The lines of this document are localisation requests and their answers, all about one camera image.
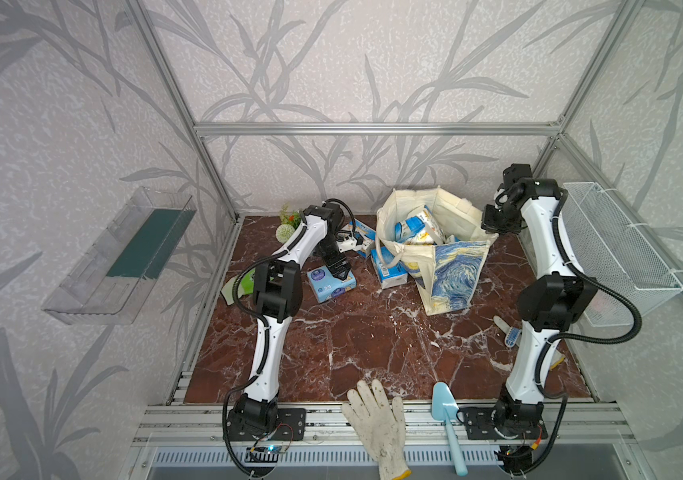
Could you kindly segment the light blue Vinda tissue pack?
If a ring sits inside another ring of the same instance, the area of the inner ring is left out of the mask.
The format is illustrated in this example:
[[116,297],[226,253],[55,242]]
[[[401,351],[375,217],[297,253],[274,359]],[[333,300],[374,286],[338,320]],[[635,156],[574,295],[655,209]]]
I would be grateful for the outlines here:
[[326,266],[311,270],[307,276],[313,294],[319,303],[339,297],[357,287],[357,279],[355,279],[353,272],[349,272],[345,279],[339,279],[333,276]]

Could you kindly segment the orange blue tissue pack back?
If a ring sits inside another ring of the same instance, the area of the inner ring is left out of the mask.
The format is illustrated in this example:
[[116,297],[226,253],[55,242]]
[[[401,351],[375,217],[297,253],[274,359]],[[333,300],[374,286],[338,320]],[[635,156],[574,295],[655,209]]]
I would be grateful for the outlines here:
[[375,247],[375,230],[357,220],[349,222],[338,234],[340,251],[355,252],[363,258],[369,258]]

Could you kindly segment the orange blue tissue pack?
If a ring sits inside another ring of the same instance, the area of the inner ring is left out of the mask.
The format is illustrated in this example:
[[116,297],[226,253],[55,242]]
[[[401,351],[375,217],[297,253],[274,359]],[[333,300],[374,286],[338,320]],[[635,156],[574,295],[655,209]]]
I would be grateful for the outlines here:
[[407,245],[443,245],[445,234],[429,207],[424,205],[395,224],[395,241]]
[[375,230],[357,220],[349,222],[338,234],[340,251],[355,252],[363,258],[369,258],[375,247]]

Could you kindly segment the canvas bag with blue painting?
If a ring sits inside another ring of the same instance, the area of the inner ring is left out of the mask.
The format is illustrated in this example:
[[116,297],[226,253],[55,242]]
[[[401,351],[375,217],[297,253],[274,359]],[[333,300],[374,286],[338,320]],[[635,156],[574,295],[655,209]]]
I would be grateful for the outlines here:
[[[427,217],[423,225],[439,233],[441,243],[415,244],[405,237],[409,218]],[[497,234],[481,228],[481,210],[443,188],[395,190],[377,210],[375,252],[389,252],[385,266],[403,266],[415,280],[429,315],[471,306]]]

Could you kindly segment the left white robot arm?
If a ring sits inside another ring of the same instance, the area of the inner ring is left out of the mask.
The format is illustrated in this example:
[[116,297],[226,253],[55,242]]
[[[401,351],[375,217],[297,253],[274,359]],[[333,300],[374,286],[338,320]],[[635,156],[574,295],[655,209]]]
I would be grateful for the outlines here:
[[351,264],[339,246],[339,236],[348,223],[355,223],[355,215],[339,199],[311,205],[300,212],[299,228],[278,250],[237,277],[235,306],[257,320],[258,337],[249,380],[229,391],[241,394],[228,412],[229,422],[265,432],[277,427],[280,363],[289,326],[303,302],[302,269],[317,256],[331,278],[347,279]]

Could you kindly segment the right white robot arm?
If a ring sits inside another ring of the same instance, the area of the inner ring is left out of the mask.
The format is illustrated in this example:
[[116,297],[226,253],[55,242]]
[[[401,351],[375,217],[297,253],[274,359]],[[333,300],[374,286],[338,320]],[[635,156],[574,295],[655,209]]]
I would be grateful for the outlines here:
[[569,331],[597,293],[573,273],[581,265],[561,222],[565,200],[567,191],[557,181],[537,179],[529,165],[513,164],[503,172],[495,202],[483,212],[481,227],[487,232],[529,232],[537,260],[537,280],[517,300],[523,327],[513,371],[497,402],[501,418],[539,420],[545,380],[561,343],[557,336]]

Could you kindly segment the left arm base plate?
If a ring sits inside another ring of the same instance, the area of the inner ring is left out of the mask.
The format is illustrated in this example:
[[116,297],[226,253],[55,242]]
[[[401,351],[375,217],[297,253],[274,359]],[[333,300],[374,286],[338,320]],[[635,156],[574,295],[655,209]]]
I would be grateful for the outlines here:
[[277,408],[261,413],[229,412],[225,421],[229,440],[247,441],[262,438],[301,441],[307,426],[304,408]]

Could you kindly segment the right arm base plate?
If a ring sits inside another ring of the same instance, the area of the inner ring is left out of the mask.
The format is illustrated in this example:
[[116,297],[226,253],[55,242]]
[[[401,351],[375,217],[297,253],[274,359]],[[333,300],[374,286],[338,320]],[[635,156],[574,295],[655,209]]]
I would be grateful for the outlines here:
[[543,404],[523,408],[462,407],[457,414],[469,440],[541,441],[549,438]]

